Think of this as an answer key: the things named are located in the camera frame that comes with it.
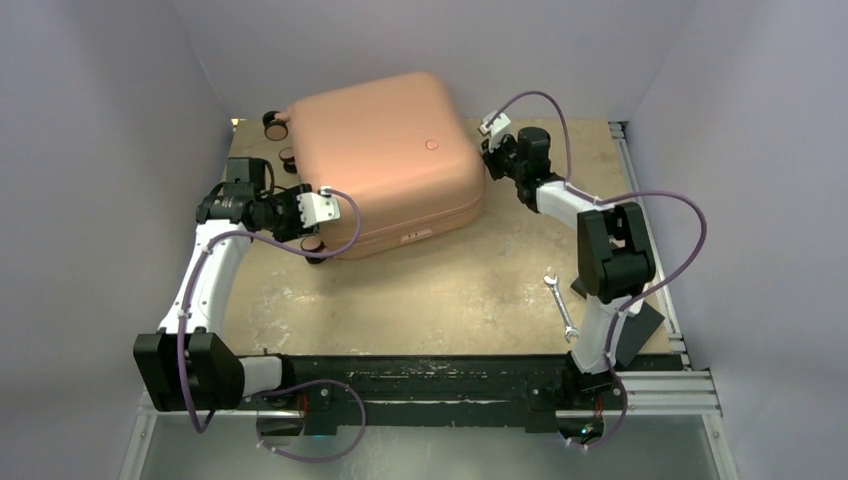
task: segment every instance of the white wall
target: white wall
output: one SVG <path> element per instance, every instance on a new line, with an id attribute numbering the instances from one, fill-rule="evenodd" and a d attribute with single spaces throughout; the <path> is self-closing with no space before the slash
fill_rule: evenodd
<path id="1" fill-rule="evenodd" d="M 695 0 L 174 0 L 233 116 L 411 70 L 466 115 L 542 89 L 571 116 L 627 119 Z M 554 113 L 542 100 L 517 116 Z"/>
<path id="2" fill-rule="evenodd" d="M 672 292 L 747 479 L 848 471 L 846 18 L 841 0 L 700 1 L 627 129 L 641 186 L 710 220 Z M 649 206 L 670 268 L 695 224 Z"/>
<path id="3" fill-rule="evenodd" d="M 0 465 L 115 478 L 229 124 L 173 6 L 0 6 Z"/>

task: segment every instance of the black caster wheel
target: black caster wheel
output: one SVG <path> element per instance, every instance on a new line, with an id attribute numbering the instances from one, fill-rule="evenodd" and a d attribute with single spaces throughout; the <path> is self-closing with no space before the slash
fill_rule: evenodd
<path id="1" fill-rule="evenodd" d="M 306 237 L 300 241 L 300 249 L 305 252 L 318 253 L 324 251 L 324 242 L 316 236 Z M 324 263 L 326 258 L 305 257 L 306 263 L 310 265 L 319 265 Z"/>
<path id="2" fill-rule="evenodd" d="M 283 162 L 283 170 L 288 173 L 297 173 L 297 165 L 294 163 L 294 155 L 291 148 L 284 148 L 279 153 L 280 161 Z"/>
<path id="3" fill-rule="evenodd" d="M 268 124 L 271 123 L 271 120 L 273 120 L 278 113 L 280 113 L 279 110 L 271 110 L 265 112 L 265 115 L 262 115 L 262 125 L 265 125 L 267 127 Z"/>
<path id="4" fill-rule="evenodd" d="M 272 142 L 285 140 L 289 136 L 289 127 L 282 120 L 271 120 L 268 125 L 265 125 L 265 138 Z"/>

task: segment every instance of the metal wrench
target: metal wrench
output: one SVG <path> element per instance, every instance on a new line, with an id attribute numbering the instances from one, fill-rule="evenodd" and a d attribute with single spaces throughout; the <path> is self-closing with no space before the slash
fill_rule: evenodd
<path id="1" fill-rule="evenodd" d="M 554 294 L 554 300 L 559 307 L 559 313 L 562 314 L 562 320 L 565 322 L 565 341 L 571 343 L 572 338 L 580 337 L 580 330 L 574 326 L 571 321 L 571 315 L 568 314 L 568 309 L 565 308 L 565 300 L 562 299 L 562 294 L 559 291 L 559 277 L 554 275 L 553 278 L 545 275 L 545 284 L 551 289 Z"/>

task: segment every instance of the suitcase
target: suitcase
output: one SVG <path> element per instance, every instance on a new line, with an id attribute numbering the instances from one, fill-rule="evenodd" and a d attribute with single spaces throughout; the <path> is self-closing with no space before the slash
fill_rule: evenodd
<path id="1" fill-rule="evenodd" d="M 338 258 L 421 241 L 468 225 L 480 213 L 483 161 L 447 87 L 431 74 L 307 97 L 275 118 L 291 136 L 301 180 L 348 193 L 360 207 L 359 240 Z M 347 243 L 356 225 L 350 206 L 339 203 L 342 218 L 320 228 L 328 250 Z"/>

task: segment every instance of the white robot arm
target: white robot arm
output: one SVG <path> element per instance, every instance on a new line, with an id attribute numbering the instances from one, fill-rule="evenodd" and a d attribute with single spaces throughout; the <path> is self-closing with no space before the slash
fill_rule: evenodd
<path id="1" fill-rule="evenodd" d="M 197 208 L 194 251 L 168 313 L 156 333 L 136 338 L 133 356 L 160 411 L 186 409 L 181 390 L 187 384 L 192 409 L 215 410 L 235 408 L 242 398 L 274 389 L 282 381 L 279 356 L 239 358 L 221 339 L 238 267 L 253 239 L 265 238 L 255 232 L 268 230 L 274 240 L 286 242 L 338 219 L 340 209 L 326 187 L 318 192 L 310 185 L 281 193 L 271 190 L 273 186 L 266 189 L 266 166 L 268 162 L 258 158 L 229 159 L 227 181 Z M 177 355 L 180 343 L 186 350 L 183 356 Z"/>
<path id="2" fill-rule="evenodd" d="M 602 204 L 601 199 L 552 173 L 550 136 L 545 130 L 524 128 L 516 139 L 506 133 L 509 119 L 505 115 L 490 119 L 491 115 L 483 119 L 480 132 L 489 136 L 481 147 L 492 178 L 511 178 L 519 200 L 528 208 L 577 231 L 578 274 L 587 291 L 582 331 L 571 323 L 557 280 L 546 277 L 546 283 L 554 291 L 563 316 L 566 340 L 579 333 L 572 350 L 577 368 L 584 374 L 606 372 L 610 363 L 605 356 L 615 363 L 624 327 L 625 318 L 621 318 L 612 329 L 616 312 L 640 294 L 656 273 L 641 207 L 636 203 Z M 638 314 L 642 303 L 630 306 L 626 316 Z"/>

